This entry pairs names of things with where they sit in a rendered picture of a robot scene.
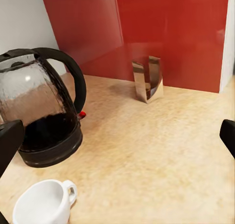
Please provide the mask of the coffee cup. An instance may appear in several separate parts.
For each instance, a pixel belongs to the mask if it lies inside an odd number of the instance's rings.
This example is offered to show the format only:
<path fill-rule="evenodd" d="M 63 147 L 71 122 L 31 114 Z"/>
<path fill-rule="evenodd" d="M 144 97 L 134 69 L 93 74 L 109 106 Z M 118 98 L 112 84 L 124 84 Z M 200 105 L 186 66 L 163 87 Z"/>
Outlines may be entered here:
<path fill-rule="evenodd" d="M 76 200 L 76 185 L 66 180 L 46 179 L 28 188 L 16 202 L 13 224 L 67 224 L 70 206 Z"/>

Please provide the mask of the electric kettle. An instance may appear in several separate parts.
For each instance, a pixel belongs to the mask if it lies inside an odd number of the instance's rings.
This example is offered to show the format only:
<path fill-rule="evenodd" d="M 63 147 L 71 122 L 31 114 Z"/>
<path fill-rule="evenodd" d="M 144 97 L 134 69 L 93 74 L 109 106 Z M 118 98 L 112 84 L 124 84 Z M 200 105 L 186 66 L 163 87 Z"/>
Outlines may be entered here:
<path fill-rule="evenodd" d="M 74 102 L 48 58 L 63 62 L 73 76 Z M 50 167 L 78 150 L 85 101 L 84 74 L 67 53 L 37 47 L 0 55 L 0 119 L 2 123 L 23 122 L 25 138 L 17 151 L 27 165 Z"/>

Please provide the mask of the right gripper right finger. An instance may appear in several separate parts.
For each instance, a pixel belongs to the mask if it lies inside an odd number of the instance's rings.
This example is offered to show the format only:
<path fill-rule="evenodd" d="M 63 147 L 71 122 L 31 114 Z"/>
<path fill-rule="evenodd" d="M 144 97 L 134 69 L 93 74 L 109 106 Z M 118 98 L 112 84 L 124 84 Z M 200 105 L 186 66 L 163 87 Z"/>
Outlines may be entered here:
<path fill-rule="evenodd" d="M 219 136 L 235 159 L 235 121 L 224 119 Z"/>

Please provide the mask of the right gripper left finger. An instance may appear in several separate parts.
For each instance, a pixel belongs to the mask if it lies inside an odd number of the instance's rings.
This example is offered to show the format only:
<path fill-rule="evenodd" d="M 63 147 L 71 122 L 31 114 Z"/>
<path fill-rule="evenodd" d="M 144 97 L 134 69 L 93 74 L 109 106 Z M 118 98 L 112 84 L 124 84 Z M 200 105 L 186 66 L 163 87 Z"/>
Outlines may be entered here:
<path fill-rule="evenodd" d="M 18 119 L 0 125 L 0 178 L 25 138 L 23 122 Z"/>

